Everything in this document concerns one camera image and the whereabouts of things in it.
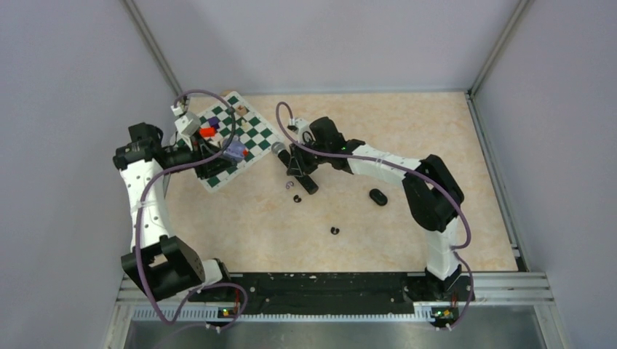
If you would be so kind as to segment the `lavender earbud charging case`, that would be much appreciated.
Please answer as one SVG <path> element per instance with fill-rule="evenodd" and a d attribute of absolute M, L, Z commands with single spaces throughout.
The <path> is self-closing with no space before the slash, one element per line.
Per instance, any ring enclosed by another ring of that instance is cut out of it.
<path fill-rule="evenodd" d="M 239 139 L 234 138 L 231 140 L 223 155 L 228 159 L 240 162 L 244 160 L 247 154 L 248 150 L 244 143 L 242 143 Z"/>

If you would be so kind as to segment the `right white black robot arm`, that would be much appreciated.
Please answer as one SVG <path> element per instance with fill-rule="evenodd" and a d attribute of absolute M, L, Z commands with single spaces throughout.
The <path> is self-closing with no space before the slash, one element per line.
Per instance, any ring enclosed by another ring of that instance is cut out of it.
<path fill-rule="evenodd" d="M 351 175 L 364 175 L 392 184 L 405 193 L 416 223 L 426 232 L 428 257 L 426 288 L 437 300 L 456 289 L 461 264 L 452 247 L 456 243 L 460 205 L 464 194 L 439 156 L 410 159 L 379 151 L 361 140 L 346 140 L 333 120 L 313 122 L 291 118 L 291 159 L 287 173 L 309 176 L 319 165 Z"/>

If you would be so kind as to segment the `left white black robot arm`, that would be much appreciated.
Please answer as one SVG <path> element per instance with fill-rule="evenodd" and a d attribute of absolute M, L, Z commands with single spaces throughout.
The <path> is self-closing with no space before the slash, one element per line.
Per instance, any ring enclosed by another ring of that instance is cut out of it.
<path fill-rule="evenodd" d="M 231 167 L 222 157 L 208 160 L 218 147 L 203 140 L 195 149 L 162 144 L 163 132 L 147 123 L 129 127 L 131 141 L 117 148 L 113 157 L 130 201 L 132 240 L 130 252 L 121 257 L 123 271 L 146 295 L 165 300 L 193 286 L 205 285 L 215 300 L 233 292 L 233 281 L 218 258 L 202 260 L 172 231 L 165 201 L 165 175 L 189 169 L 199 162 L 198 175 L 214 175 Z"/>

